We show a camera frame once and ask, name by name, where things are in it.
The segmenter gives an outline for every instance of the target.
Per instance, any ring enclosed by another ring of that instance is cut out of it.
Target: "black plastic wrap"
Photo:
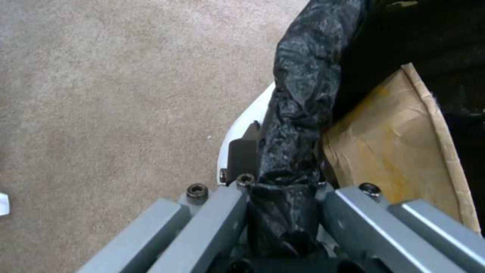
[[[332,120],[340,56],[365,10],[365,0],[311,0],[278,43],[259,179],[249,191],[248,239],[257,256],[298,257],[316,248],[313,149]]]

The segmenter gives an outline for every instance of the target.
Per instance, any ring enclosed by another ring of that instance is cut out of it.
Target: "bolt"
[[[256,178],[254,177],[254,175],[250,173],[242,173],[236,178],[236,183],[238,183],[238,187],[241,187],[241,188],[247,188],[255,181],[256,181]]]
[[[194,205],[203,204],[209,197],[209,189],[201,183],[190,185],[186,190],[187,199]]]
[[[219,182],[225,184],[227,182],[227,169],[222,168],[219,171]]]
[[[375,201],[379,202],[381,200],[381,189],[378,186],[371,183],[362,183],[359,185],[359,189]]]

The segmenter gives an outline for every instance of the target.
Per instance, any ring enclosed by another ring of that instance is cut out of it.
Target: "cardboard box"
[[[341,187],[369,182],[391,203],[424,199],[480,231],[448,126],[412,64],[376,87],[322,144]]]

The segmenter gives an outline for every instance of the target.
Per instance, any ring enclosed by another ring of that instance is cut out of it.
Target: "white plastic piece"
[[[253,101],[253,103],[251,103],[251,105],[231,125],[226,137],[224,137],[221,149],[219,150],[219,158],[217,159],[216,179],[218,185],[221,185],[219,177],[220,169],[227,168],[229,143],[235,139],[241,138],[246,132],[247,127],[254,121],[257,121],[260,124],[263,123],[274,89],[275,83],[270,84],[270,86],[268,86],[268,88],[255,101]]]
[[[8,202],[8,195],[0,192],[0,216],[10,213],[10,203]]]

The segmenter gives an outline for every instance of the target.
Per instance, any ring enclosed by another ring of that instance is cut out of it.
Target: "beige carpet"
[[[305,3],[0,1],[0,271],[75,271],[157,198],[215,186]]]

